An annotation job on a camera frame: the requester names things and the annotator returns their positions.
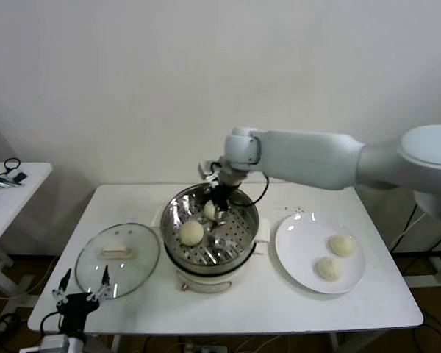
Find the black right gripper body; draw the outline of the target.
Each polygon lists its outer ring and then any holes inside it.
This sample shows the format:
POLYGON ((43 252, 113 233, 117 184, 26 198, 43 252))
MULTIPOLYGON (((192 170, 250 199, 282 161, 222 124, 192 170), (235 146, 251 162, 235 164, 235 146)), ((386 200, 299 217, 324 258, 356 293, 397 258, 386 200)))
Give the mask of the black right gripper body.
POLYGON ((212 188, 211 200, 218 210, 226 212, 229 209, 229 197, 233 190, 233 187, 224 184, 212 188))

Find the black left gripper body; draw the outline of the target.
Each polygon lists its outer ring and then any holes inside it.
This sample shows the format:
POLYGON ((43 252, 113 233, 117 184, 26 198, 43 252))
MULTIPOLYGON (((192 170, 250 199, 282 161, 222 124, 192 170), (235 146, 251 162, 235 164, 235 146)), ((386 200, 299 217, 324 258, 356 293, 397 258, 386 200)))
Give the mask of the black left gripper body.
POLYGON ((99 308, 99 300, 93 299, 89 293, 70 294, 66 302, 57 305, 57 311, 62 316, 61 333, 82 333, 87 317, 99 308))

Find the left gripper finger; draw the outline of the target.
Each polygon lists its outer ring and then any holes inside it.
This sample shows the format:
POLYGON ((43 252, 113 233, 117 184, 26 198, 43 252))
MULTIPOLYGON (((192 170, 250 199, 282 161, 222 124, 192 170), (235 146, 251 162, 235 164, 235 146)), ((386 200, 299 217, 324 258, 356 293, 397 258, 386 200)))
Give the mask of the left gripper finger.
POLYGON ((101 302, 111 297, 112 286, 110 284, 110 276, 108 271, 108 265, 104 267, 103 276, 101 278, 101 285, 96 292, 93 292, 87 296, 89 302, 101 302))
POLYGON ((52 296, 54 297, 57 304, 64 304, 67 302, 66 290, 68 287, 69 280, 71 278, 71 269, 69 268, 65 273, 65 276, 60 280, 57 289, 52 291, 52 296))

